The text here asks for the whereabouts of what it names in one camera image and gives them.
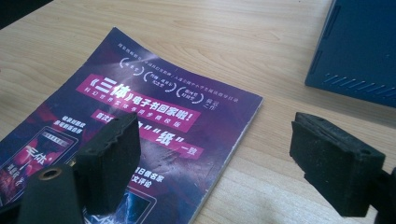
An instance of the wood grain surface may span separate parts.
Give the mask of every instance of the wood grain surface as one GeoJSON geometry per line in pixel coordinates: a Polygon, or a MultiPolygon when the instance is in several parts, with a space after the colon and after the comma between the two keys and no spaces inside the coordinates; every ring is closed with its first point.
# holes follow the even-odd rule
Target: wood grain surface
{"type": "Polygon", "coordinates": [[[55,92],[113,26],[170,63],[264,104],[195,223],[373,223],[340,217],[289,155],[297,111],[396,165],[396,109],[304,85],[331,0],[55,0],[0,31],[0,139],[55,92]]]}

